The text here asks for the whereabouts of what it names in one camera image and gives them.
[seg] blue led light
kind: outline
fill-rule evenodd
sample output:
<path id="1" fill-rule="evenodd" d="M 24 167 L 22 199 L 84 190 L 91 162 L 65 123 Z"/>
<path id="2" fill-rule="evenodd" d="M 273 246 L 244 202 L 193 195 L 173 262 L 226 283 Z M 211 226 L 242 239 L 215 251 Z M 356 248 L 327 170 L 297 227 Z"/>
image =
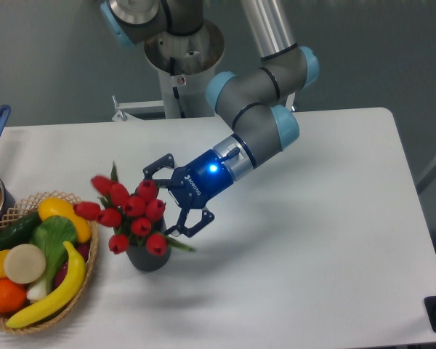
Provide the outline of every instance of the blue led light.
<path id="1" fill-rule="evenodd" d="M 216 171 L 218 171 L 218 166 L 215 165 L 215 164 L 210 165 L 210 167 L 209 167 L 209 171 L 210 171 L 210 172 L 216 172 Z"/>

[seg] orange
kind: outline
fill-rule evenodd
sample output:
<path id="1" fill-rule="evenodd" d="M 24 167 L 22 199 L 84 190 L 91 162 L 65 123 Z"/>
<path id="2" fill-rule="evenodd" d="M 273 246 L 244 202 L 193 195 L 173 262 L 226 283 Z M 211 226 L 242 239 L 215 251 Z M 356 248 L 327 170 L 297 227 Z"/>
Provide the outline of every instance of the orange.
<path id="1" fill-rule="evenodd" d="M 24 307 L 26 289 L 8 278 L 0 280 L 0 314 L 15 313 Z"/>

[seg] gray vase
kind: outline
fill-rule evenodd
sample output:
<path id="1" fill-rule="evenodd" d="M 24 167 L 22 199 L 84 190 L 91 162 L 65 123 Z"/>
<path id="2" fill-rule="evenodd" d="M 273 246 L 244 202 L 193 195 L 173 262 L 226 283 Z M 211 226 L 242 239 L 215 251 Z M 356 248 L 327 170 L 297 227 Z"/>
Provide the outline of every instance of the gray vase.
<path id="1" fill-rule="evenodd" d="M 165 219 L 159 220 L 153 229 L 164 232 L 166 230 Z M 141 271 L 151 272 L 160 269 L 168 262 L 171 255 L 171 247 L 168 247 L 163 256 L 155 256 L 147 251 L 145 245 L 130 245 L 126 250 L 126 254 L 134 267 Z"/>

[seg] silver metal tube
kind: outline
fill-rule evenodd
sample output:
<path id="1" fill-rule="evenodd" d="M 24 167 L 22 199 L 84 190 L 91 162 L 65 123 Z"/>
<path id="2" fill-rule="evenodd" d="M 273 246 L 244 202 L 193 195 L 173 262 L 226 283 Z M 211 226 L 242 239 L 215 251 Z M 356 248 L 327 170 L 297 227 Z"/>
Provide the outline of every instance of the silver metal tube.
<path id="1" fill-rule="evenodd" d="M 279 0 L 241 0 L 261 57 L 274 55 L 296 43 Z"/>
<path id="2" fill-rule="evenodd" d="M 109 0 L 113 13 L 125 23 L 142 25 L 157 14 L 160 0 Z"/>

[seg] red tulip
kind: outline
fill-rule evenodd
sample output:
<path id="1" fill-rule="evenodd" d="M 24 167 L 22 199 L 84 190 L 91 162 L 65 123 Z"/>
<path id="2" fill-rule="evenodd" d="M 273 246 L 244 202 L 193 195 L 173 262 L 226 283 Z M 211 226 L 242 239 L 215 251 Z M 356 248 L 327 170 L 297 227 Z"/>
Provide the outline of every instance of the red tulip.
<path id="1" fill-rule="evenodd" d="M 110 194 L 111 202 L 115 206 L 123 206 L 129 198 L 128 190 L 124 187 L 124 185 L 118 182 L 112 183 L 108 193 Z"/>
<path id="2" fill-rule="evenodd" d="M 163 217 L 165 208 L 165 203 L 162 200 L 155 199 L 149 202 L 145 208 L 145 216 L 152 222 L 157 222 Z"/>
<path id="3" fill-rule="evenodd" d="M 130 196 L 123 205 L 123 211 L 128 217 L 139 217 L 145 212 L 146 203 L 139 196 Z"/>
<path id="4" fill-rule="evenodd" d="M 74 213 L 85 220 L 96 220 L 100 213 L 100 205 L 94 202 L 82 201 L 73 205 Z"/>
<path id="5" fill-rule="evenodd" d="M 97 175 L 93 177 L 91 180 L 92 185 L 99 193 L 101 193 L 103 196 L 106 196 L 108 194 L 108 191 L 110 190 L 110 186 L 112 185 L 113 181 L 110 178 L 107 178 L 105 176 Z"/>
<path id="6" fill-rule="evenodd" d="M 108 241 L 108 248 L 114 254 L 122 253 L 129 247 L 129 239 L 126 235 L 113 235 Z"/>
<path id="7" fill-rule="evenodd" d="M 147 243 L 145 243 L 145 248 L 147 249 L 147 252 L 155 256 L 163 256 L 168 248 L 168 242 L 163 234 L 155 233 L 148 237 Z"/>
<path id="8" fill-rule="evenodd" d="M 100 211 L 99 215 L 97 216 L 98 223 L 104 225 L 105 227 L 116 228 L 121 224 L 122 220 L 123 217 L 121 216 L 121 213 L 112 207 Z"/>
<path id="9" fill-rule="evenodd" d="M 137 187 L 136 194 L 149 203 L 157 198 L 157 185 L 152 180 L 143 180 Z"/>
<path id="10" fill-rule="evenodd" d="M 137 218 L 131 223 L 131 231 L 134 235 L 146 237 L 152 230 L 152 223 L 145 217 Z"/>

